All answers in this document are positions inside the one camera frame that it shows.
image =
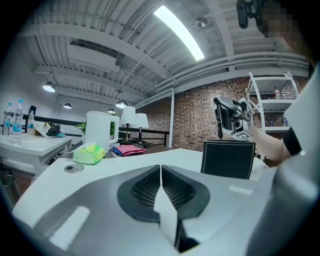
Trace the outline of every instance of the red brick wall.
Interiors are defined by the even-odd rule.
[[[150,103],[136,110],[136,113],[144,113],[148,118],[148,130],[168,132],[170,130],[171,98],[166,97]],[[138,138],[138,132],[131,132],[132,138]],[[164,138],[164,134],[142,133],[142,138]],[[164,143],[163,139],[145,139],[144,141],[153,144]],[[166,145],[169,145],[169,135],[166,138]]]
[[[294,80],[299,91],[301,91],[307,80],[302,77],[294,77]],[[204,140],[219,139],[214,111],[214,97],[223,95],[239,101],[243,97],[246,98],[245,89],[248,87],[248,83],[249,77],[241,77],[214,82],[177,93],[174,99],[172,146],[174,148],[202,151]],[[291,99],[293,87],[291,85],[287,86],[282,92],[284,98]],[[169,131],[170,108],[171,98],[167,97],[137,109],[137,113],[145,113],[147,115],[149,129]],[[270,118],[273,119],[275,126],[283,125],[283,115],[281,113],[265,114],[267,126],[270,125]],[[258,114],[254,117],[254,124],[257,127],[261,127],[261,119]],[[270,135],[281,139],[283,133],[270,133]],[[138,137],[138,134],[132,133],[131,137]],[[142,134],[142,137],[163,138],[163,135],[147,133]],[[227,140],[229,136],[224,135],[223,139]],[[162,140],[151,142],[156,144],[163,143]]]
[[[173,147],[202,151],[204,140],[219,139],[214,97],[224,95],[239,101],[246,94],[249,78],[219,81],[175,95]]]

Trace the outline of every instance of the white ceiling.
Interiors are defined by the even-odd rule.
[[[59,95],[104,106],[114,106],[118,100],[136,105],[163,88],[181,86],[204,75],[250,67],[308,67],[303,57],[288,53],[275,38],[265,38],[254,20],[241,29],[236,2],[48,0],[18,34],[19,51],[27,52],[23,56],[30,56],[36,64],[32,71],[42,81],[56,84]],[[203,60],[196,62],[180,39],[154,16],[161,5],[187,27],[205,56]],[[207,18],[205,28],[195,25],[198,17]],[[71,42],[112,52],[120,70],[105,72],[70,62],[67,46]],[[123,92],[116,92],[120,87]]]

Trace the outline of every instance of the electric kettle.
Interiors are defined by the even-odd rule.
[[[107,153],[110,144],[116,143],[119,136],[119,117],[98,111],[86,113],[85,143],[97,143]],[[114,139],[110,140],[110,125],[114,126]]]

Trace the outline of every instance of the yellow-green package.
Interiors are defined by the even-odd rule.
[[[99,145],[90,145],[73,152],[73,161],[81,164],[95,165],[106,155],[106,151]]]

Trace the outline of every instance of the plastic bottle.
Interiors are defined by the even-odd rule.
[[[12,134],[13,134],[13,144],[21,144],[21,132],[22,132],[22,103],[23,99],[19,99],[17,108],[13,113],[13,125],[12,125]]]
[[[283,114],[283,126],[284,127],[288,126],[288,122],[287,122],[287,118],[285,117],[285,114]]]
[[[34,123],[33,123],[34,119],[35,119],[34,111],[31,110],[31,113],[28,118],[28,124],[26,127],[26,132],[30,135],[35,135],[35,127],[34,127]]]
[[[277,89],[277,87],[274,87],[274,94],[277,100],[282,100],[282,96],[280,94],[280,91]]]
[[[4,112],[4,119],[3,119],[3,136],[4,137],[10,136],[12,103],[9,102],[8,106],[9,106],[9,108],[7,111]]]

